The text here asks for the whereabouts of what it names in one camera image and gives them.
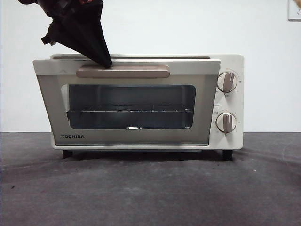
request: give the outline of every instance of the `black rubber foot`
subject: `black rubber foot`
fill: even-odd
[[[232,161],[233,160],[233,150],[223,150],[222,151],[222,159],[224,161]]]
[[[63,159],[73,156],[73,151],[63,150]]]

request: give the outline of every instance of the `white wall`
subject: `white wall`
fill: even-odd
[[[32,60],[72,53],[40,41],[38,5],[1,0],[1,131],[50,131]],[[240,53],[245,131],[301,132],[301,23],[286,0],[104,0],[111,53]]]

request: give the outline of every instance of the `toaster oven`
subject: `toaster oven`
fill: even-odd
[[[82,55],[33,62],[63,150],[192,152],[243,146],[241,55],[112,55],[104,69]]]

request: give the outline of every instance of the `beige handle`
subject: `beige handle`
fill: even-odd
[[[151,66],[112,66],[108,69],[99,66],[82,66],[76,71],[80,78],[167,78],[167,65]]]

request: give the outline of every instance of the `control knob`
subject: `control knob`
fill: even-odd
[[[216,119],[216,126],[221,132],[230,133],[236,127],[236,119],[230,113],[220,114]]]
[[[217,87],[224,93],[229,93],[236,88],[237,79],[234,73],[222,73],[217,80]]]

